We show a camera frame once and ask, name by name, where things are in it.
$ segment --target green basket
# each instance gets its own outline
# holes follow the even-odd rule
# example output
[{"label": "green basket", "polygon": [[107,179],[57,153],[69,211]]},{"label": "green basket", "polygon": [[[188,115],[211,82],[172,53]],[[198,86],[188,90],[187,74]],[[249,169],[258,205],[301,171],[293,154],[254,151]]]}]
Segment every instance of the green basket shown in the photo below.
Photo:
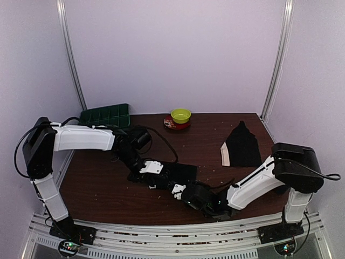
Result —
[{"label": "green basket", "polygon": [[128,104],[117,104],[83,111],[80,113],[79,125],[128,127],[130,125]]}]

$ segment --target red plate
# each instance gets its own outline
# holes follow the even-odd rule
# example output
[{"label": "red plate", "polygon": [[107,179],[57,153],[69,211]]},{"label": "red plate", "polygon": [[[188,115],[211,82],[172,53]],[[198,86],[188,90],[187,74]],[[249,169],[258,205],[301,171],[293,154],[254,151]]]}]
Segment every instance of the red plate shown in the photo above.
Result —
[{"label": "red plate", "polygon": [[165,127],[171,128],[172,130],[183,130],[183,129],[188,128],[190,126],[189,121],[184,123],[184,124],[178,124],[178,123],[174,122],[173,118],[171,117],[170,114],[165,117],[163,122],[164,122]]}]

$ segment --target black cloth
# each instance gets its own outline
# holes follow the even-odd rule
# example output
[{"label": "black cloth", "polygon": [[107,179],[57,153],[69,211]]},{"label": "black cloth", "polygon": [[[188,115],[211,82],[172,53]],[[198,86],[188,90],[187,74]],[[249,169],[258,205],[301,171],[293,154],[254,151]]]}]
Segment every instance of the black cloth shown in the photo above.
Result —
[{"label": "black cloth", "polygon": [[220,152],[223,166],[258,167],[262,164],[258,140],[244,121],[233,129]]}]

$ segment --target brown tabletop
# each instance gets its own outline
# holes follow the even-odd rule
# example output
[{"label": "brown tabletop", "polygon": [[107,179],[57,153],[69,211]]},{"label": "brown tabletop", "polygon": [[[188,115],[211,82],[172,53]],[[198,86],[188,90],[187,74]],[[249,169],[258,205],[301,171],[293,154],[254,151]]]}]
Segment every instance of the brown tabletop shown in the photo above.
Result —
[{"label": "brown tabletop", "polygon": [[[220,147],[240,120],[256,135],[262,160],[271,154],[273,141],[256,114],[193,114],[191,127],[183,131],[164,128],[164,117],[165,114],[133,115],[131,121],[132,125],[157,129],[175,148],[179,162],[198,166],[197,179],[211,186],[232,178],[239,181],[255,170],[222,166]],[[153,146],[144,156],[173,161],[174,156],[165,143],[154,133],[152,136]],[[127,181],[129,170],[120,161],[111,162],[111,158],[110,152],[75,152],[60,189],[73,218],[138,225],[214,221],[174,199],[168,190],[151,190],[142,183]],[[281,212],[287,194],[278,195],[270,191],[250,203],[233,219]]]}]

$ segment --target yellow bowl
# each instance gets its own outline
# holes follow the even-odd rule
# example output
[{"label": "yellow bowl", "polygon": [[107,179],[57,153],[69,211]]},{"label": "yellow bowl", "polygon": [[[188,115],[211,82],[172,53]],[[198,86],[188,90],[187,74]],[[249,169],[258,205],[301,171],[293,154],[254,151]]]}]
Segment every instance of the yellow bowl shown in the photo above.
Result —
[{"label": "yellow bowl", "polygon": [[187,109],[175,109],[171,112],[171,116],[174,122],[178,124],[184,124],[189,121],[191,116],[190,111]]}]

